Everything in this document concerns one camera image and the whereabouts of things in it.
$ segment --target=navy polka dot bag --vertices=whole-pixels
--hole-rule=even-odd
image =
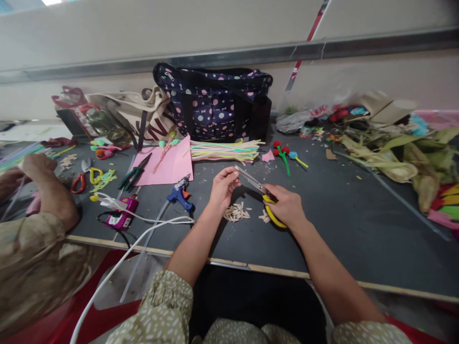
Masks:
[[[158,63],[156,84],[171,99],[171,112],[182,135],[192,140],[234,142],[265,140],[271,112],[273,77],[260,70],[175,68]]]

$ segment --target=craft table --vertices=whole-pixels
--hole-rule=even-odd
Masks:
[[[269,144],[263,146],[262,150],[267,152],[274,140],[280,140],[283,145],[296,151],[298,157],[309,165],[307,172],[297,162],[289,160],[292,176],[287,177],[280,158],[270,163],[259,159],[253,165],[246,166],[246,171],[260,182],[282,185],[300,194],[307,218],[361,286],[459,302],[459,243],[450,230],[438,226],[450,239],[445,241],[386,190],[371,173],[340,156],[338,161],[327,160],[323,147],[325,142],[302,139],[298,135],[281,135],[272,126],[267,139]],[[80,173],[81,159],[88,156],[93,159],[94,167],[105,172],[108,169],[117,170],[118,179],[103,190],[116,197],[117,187],[126,175],[134,149],[116,153],[115,157],[104,161],[97,160],[88,145],[68,152],[75,153],[79,155],[72,167],[76,175]],[[191,193],[189,201],[196,206],[195,219],[209,200],[213,177],[224,167],[234,164],[231,161],[193,163],[195,178],[187,191]],[[386,177],[382,178],[417,209],[417,197],[410,184],[396,184]],[[293,236],[258,218],[263,210],[261,194],[244,179],[241,182],[243,186],[234,192],[232,203],[244,202],[244,208],[252,208],[249,211],[251,218],[236,223],[221,221],[209,261],[234,268],[309,278],[304,257]],[[85,193],[75,195],[82,218],[69,233],[68,239],[125,249],[126,244],[119,235],[96,221],[96,216],[108,209],[89,200],[92,195],[90,189],[89,184]],[[171,189],[172,185],[143,186],[136,213],[155,219]],[[33,185],[24,192],[32,190]],[[181,205],[170,204],[162,219],[181,215],[187,215]],[[129,232],[139,237],[151,225],[135,218]],[[148,252],[171,255],[189,230],[189,225],[157,228]]]

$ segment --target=hot glue gun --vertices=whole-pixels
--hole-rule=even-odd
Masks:
[[[171,194],[166,197],[167,200],[171,203],[179,201],[182,207],[188,212],[192,212],[195,208],[194,204],[186,200],[187,197],[190,195],[190,193],[185,191],[185,188],[188,186],[189,183],[190,175],[191,174],[189,173],[186,177],[183,177],[177,184],[175,184]]]

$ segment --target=patterned sleeve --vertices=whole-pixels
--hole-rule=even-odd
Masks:
[[[410,344],[408,337],[396,326],[379,322],[347,322],[335,328],[332,343]]]
[[[159,271],[139,311],[115,330],[107,344],[188,343],[193,289],[172,271]]]

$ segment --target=plastic bag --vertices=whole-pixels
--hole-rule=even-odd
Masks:
[[[276,129],[284,134],[294,133],[305,122],[326,119],[349,105],[354,96],[353,84],[349,82],[352,73],[352,68],[341,70],[304,96],[298,91],[286,91],[277,107]]]

